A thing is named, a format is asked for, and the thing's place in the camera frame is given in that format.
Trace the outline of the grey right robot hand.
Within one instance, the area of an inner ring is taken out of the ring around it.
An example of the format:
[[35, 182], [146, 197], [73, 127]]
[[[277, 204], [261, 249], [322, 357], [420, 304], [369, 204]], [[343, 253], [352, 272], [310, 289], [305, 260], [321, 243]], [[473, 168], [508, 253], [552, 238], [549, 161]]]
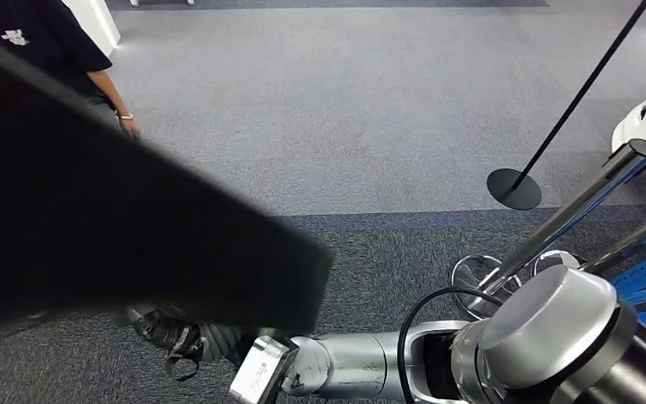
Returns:
[[127, 306], [125, 313], [135, 332], [148, 343], [195, 363], [202, 360], [204, 343], [198, 326], [152, 306]]

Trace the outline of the person's left hand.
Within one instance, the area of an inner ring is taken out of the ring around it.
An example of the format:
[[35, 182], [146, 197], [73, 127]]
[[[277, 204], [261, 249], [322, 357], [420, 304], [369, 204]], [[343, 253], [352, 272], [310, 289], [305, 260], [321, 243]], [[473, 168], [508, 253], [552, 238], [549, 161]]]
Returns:
[[131, 136], [135, 138], [136, 140], [139, 140], [141, 137], [141, 131], [140, 127], [138, 124], [134, 121], [133, 117], [124, 117], [120, 116], [119, 117], [119, 125], [123, 132], [127, 134], [128, 136]]

